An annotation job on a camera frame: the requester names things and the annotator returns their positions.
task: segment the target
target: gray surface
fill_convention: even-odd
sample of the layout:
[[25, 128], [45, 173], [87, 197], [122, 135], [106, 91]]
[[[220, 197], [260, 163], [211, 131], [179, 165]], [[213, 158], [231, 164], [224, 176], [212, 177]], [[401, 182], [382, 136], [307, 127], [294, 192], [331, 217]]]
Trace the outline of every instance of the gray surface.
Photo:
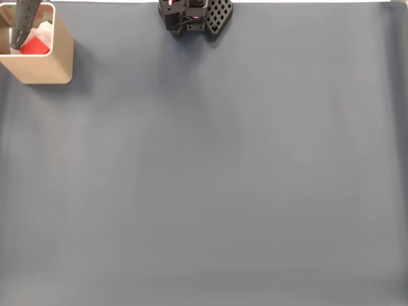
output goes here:
[[404, 5], [57, 8], [73, 81], [0, 69], [1, 306], [408, 304]]

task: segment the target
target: black tool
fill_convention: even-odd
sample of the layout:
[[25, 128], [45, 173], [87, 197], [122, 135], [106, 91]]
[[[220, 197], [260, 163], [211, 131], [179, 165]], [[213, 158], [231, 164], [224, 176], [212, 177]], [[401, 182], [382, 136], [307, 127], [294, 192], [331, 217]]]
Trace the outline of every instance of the black tool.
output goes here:
[[10, 47], [20, 50], [33, 26], [41, 0], [17, 0]]
[[216, 40], [232, 16], [230, 0], [159, 0], [166, 29], [175, 37], [183, 30], [206, 31]]

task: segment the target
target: square container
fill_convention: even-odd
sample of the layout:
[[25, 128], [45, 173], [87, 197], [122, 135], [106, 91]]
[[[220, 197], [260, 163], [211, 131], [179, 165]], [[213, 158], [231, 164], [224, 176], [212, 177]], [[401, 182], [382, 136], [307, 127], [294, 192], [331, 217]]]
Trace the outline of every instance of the square container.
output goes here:
[[15, 3], [0, 4], [0, 62], [24, 84], [66, 84], [72, 79], [74, 42], [51, 3], [41, 3], [33, 27], [53, 25], [52, 46], [44, 55], [11, 55], [8, 28], [14, 24]]

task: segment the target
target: red object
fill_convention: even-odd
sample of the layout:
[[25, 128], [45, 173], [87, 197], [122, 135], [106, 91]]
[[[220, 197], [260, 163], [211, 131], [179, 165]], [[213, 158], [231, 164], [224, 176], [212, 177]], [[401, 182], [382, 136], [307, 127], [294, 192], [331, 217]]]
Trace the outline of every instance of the red object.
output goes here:
[[20, 49], [22, 54], [32, 55], [32, 54], [47, 54], [50, 49], [36, 36], [31, 38], [27, 43], [24, 44]]

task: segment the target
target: container rim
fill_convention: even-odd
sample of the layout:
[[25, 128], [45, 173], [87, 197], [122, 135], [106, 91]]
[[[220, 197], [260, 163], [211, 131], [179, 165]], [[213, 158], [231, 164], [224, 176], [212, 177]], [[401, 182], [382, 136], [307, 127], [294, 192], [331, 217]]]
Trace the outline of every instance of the container rim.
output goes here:
[[[0, 6], [5, 5], [17, 5], [16, 2], [3, 2], [0, 3]], [[51, 48], [47, 54], [0, 54], [0, 57], [47, 57], [52, 53], [54, 49], [54, 28], [55, 28], [55, 6], [52, 3], [45, 2], [41, 3], [40, 5], [49, 5], [52, 7], [52, 36], [51, 36]]]

